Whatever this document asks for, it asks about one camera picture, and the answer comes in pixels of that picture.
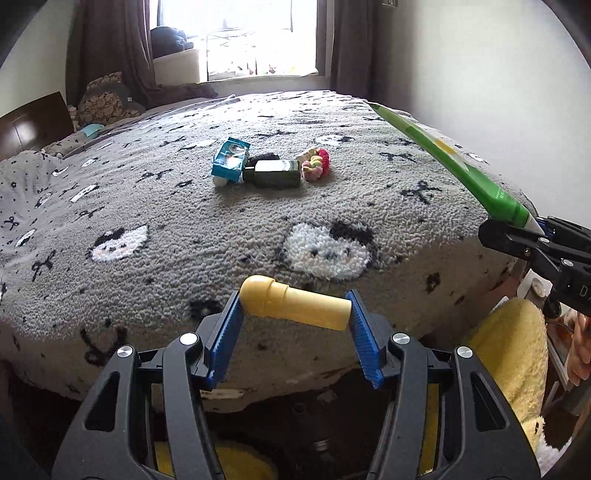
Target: teal package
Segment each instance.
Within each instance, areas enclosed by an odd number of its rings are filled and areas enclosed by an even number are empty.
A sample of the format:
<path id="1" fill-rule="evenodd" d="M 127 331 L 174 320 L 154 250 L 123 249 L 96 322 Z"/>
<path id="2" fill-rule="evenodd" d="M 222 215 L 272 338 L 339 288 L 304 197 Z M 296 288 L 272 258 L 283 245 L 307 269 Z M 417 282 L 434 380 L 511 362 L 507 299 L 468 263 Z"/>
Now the teal package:
<path id="1" fill-rule="evenodd" d="M 228 137 L 213 157 L 212 175 L 230 181 L 240 180 L 250 147 L 244 140 Z"/>

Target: green tube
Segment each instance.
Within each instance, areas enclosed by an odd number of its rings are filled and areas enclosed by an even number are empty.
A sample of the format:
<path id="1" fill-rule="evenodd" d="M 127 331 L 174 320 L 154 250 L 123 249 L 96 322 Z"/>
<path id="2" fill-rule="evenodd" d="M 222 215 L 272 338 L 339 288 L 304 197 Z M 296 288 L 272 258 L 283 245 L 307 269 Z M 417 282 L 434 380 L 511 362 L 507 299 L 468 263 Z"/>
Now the green tube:
<path id="1" fill-rule="evenodd" d="M 474 195 L 492 219 L 517 228 L 543 233 L 527 208 L 480 170 L 464 162 L 452 147 L 434 138 L 409 119 L 394 113 L 390 108 L 372 102 L 369 102 L 369 105 L 380 117 L 415 141 L 447 168 Z"/>

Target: pillow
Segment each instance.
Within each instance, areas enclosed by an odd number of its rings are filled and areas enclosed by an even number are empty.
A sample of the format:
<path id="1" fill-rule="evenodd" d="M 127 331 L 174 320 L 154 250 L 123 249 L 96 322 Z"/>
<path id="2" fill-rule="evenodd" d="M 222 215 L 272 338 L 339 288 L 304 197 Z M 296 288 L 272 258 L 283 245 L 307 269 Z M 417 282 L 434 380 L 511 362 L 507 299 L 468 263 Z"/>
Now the pillow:
<path id="1" fill-rule="evenodd" d="M 120 82 L 101 83 L 92 87 L 78 105 L 81 126 L 110 125 L 144 112 L 145 108 L 131 100 L 129 89 Z"/>
<path id="2" fill-rule="evenodd" d="M 86 90 L 93 89 L 99 85 L 104 85 L 105 83 L 121 83 L 122 79 L 123 74 L 121 72 L 109 73 L 108 75 L 104 75 L 91 82 L 88 82 L 88 85 L 86 85 Z"/>

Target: blue gripper pad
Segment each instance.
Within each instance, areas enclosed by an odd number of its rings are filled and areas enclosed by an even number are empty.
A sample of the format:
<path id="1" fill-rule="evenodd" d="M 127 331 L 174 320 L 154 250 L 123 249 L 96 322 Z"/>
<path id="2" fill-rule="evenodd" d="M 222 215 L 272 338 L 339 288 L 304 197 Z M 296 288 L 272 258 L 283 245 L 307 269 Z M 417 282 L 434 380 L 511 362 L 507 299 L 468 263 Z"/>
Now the blue gripper pad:
<path id="1" fill-rule="evenodd" d="M 350 290 L 345 298 L 351 301 L 351 318 L 349 329 L 353 336 L 359 363 L 365 378 L 370 380 L 374 388 L 378 389 L 384 385 L 384 375 L 380 362 L 379 347 L 368 324 L 369 313 L 365 309 L 359 294 Z"/>
<path id="2" fill-rule="evenodd" d="M 230 358 L 242 328 L 244 312 L 240 300 L 238 300 L 238 295 L 234 298 L 227 312 L 224 309 L 222 316 L 224 315 L 225 321 L 219 329 L 217 338 L 210 350 L 210 368 L 205 378 L 205 382 L 211 390 L 216 388 L 217 383 L 221 382 L 226 376 Z"/>

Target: wooden headboard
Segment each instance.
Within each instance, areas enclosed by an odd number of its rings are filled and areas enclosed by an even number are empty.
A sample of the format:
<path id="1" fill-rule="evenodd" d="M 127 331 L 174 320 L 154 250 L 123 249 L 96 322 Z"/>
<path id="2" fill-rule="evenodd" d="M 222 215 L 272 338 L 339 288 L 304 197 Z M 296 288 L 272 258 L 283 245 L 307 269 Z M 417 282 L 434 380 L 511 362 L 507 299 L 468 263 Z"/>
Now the wooden headboard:
<path id="1" fill-rule="evenodd" d="M 40 150 L 74 133 L 60 92 L 20 106 L 0 118 L 0 160 L 23 150 Z"/>

